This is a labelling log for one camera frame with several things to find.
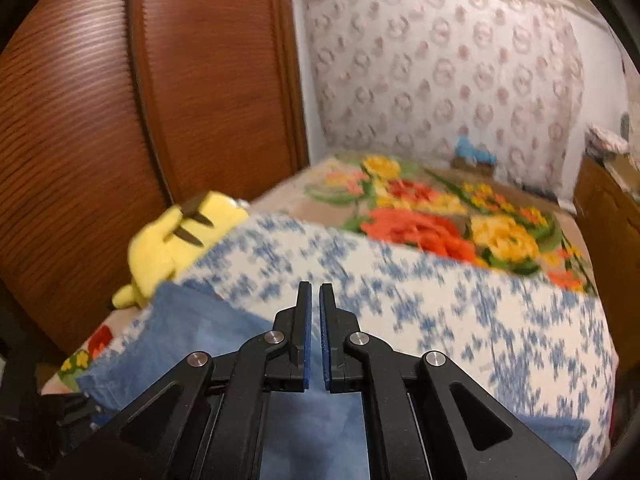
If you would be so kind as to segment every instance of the brown wooden furniture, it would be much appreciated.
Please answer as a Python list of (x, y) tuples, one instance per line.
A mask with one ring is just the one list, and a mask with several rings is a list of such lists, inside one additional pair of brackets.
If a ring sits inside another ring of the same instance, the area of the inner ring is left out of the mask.
[(640, 362), (640, 207), (586, 156), (574, 203), (624, 372)]
[(0, 280), (63, 351), (172, 202), (308, 164), (285, 2), (39, 0), (0, 54)]

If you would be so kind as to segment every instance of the denim fabric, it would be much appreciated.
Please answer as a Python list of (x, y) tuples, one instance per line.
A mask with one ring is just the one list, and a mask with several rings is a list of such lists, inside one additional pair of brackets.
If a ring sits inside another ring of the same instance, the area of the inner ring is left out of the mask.
[[(270, 330), (273, 323), (174, 283), (163, 283), (148, 308), (142, 331), (125, 351), (99, 357), (78, 378), (81, 390), (109, 409), (121, 410), (190, 352), (202, 350), (215, 356), (236, 351), (247, 339)], [(325, 391), (317, 332), (312, 332), (311, 345), (309, 390), (271, 396), (261, 478), (365, 480), (369, 471), (360, 395), (332, 396)], [(588, 423), (520, 418), (575, 463)]]

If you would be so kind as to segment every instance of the yellow plush toy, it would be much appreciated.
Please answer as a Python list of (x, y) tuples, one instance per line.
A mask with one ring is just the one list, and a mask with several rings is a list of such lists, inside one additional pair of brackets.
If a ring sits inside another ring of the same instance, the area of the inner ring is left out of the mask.
[(162, 281), (174, 279), (247, 217), (234, 200), (212, 191), (172, 206), (131, 239), (131, 283), (113, 295), (113, 306), (146, 306)]

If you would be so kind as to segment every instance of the wooden wardrobe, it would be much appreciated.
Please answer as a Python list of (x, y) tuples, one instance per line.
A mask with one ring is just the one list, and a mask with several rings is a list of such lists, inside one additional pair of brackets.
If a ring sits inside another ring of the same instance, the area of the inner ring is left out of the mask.
[(129, 239), (308, 164), (290, 0), (38, 0), (0, 54), (0, 279), (64, 352)]

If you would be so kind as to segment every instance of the white fabric with blue flowers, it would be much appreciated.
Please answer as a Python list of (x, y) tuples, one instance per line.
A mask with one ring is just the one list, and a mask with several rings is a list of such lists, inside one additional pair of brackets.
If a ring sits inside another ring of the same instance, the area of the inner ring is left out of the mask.
[(252, 216), (180, 282), (271, 319), (298, 283), (331, 282), (339, 307), (395, 350), (437, 349), (515, 413), (583, 418), (579, 479), (607, 445), (616, 361), (602, 305), (537, 280), (285, 216)]

